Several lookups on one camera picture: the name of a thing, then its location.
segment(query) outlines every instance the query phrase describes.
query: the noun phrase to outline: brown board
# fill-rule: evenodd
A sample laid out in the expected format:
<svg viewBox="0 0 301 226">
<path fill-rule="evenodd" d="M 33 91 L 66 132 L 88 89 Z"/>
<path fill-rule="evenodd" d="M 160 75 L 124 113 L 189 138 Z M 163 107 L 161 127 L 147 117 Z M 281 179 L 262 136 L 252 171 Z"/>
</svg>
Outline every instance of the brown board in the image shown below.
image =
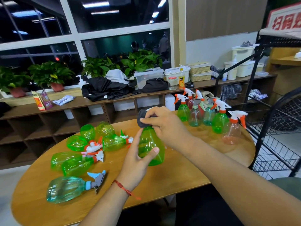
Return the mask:
<svg viewBox="0 0 301 226">
<path fill-rule="evenodd" d="M 186 41 L 261 29 L 267 0 L 186 0 Z"/>
</svg>

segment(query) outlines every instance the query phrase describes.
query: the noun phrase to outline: person's left hand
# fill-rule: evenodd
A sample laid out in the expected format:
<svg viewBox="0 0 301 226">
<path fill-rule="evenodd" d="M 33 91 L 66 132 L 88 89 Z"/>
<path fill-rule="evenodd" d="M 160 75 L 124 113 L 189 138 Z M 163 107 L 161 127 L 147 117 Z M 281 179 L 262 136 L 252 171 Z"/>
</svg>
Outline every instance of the person's left hand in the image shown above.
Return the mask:
<svg viewBox="0 0 301 226">
<path fill-rule="evenodd" d="M 140 129 L 133 139 L 131 147 L 124 159 L 122 169 L 116 180 L 124 188 L 133 191 L 146 174 L 146 169 L 153 158 L 159 153 L 159 148 L 154 147 L 143 159 L 138 156 L 138 144 L 143 129 Z"/>
</svg>

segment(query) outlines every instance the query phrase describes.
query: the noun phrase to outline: person's right hand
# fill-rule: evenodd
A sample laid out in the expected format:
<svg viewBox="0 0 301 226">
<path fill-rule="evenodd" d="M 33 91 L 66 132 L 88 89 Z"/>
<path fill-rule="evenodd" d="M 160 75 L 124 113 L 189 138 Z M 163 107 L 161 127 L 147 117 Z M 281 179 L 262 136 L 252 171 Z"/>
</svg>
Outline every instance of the person's right hand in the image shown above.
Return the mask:
<svg viewBox="0 0 301 226">
<path fill-rule="evenodd" d="M 151 108 L 147 111 L 145 118 L 141 118 L 140 121 L 152 125 L 157 136 L 165 144 L 177 151 L 180 150 L 183 140 L 192 137 L 178 116 L 165 106 Z"/>
</svg>

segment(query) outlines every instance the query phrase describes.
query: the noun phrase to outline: hand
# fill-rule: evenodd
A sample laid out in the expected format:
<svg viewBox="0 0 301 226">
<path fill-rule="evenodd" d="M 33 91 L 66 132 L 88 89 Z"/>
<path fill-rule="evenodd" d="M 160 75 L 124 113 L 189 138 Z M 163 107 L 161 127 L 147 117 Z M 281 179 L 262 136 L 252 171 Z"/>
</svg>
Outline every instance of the hand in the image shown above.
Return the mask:
<svg viewBox="0 0 301 226">
<path fill-rule="evenodd" d="M 140 121 L 152 125 L 157 136 L 165 144 L 177 151 L 180 151 L 184 141 L 192 137 L 178 116 L 165 106 L 151 108 L 147 111 L 145 118 L 141 118 Z"/>
<path fill-rule="evenodd" d="M 138 156 L 138 144 L 143 129 L 140 129 L 133 139 L 131 147 L 126 154 L 122 169 L 116 180 L 124 188 L 133 191 L 146 174 L 146 169 L 153 158 L 159 153 L 159 148 L 154 147 L 143 159 Z"/>
</svg>

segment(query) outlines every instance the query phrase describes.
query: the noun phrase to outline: forearm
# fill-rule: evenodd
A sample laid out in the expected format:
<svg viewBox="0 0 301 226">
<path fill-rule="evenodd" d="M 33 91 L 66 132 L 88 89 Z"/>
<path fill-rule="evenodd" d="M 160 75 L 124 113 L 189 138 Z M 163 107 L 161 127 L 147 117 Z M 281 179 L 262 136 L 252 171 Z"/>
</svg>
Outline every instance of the forearm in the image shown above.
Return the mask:
<svg viewBox="0 0 301 226">
<path fill-rule="evenodd" d="M 186 142 L 179 151 L 204 173 L 245 225 L 301 225 L 301 201 L 204 141 L 191 137 Z"/>
<path fill-rule="evenodd" d="M 116 225 L 128 197 L 124 190 L 113 183 L 80 225 Z"/>
</svg>

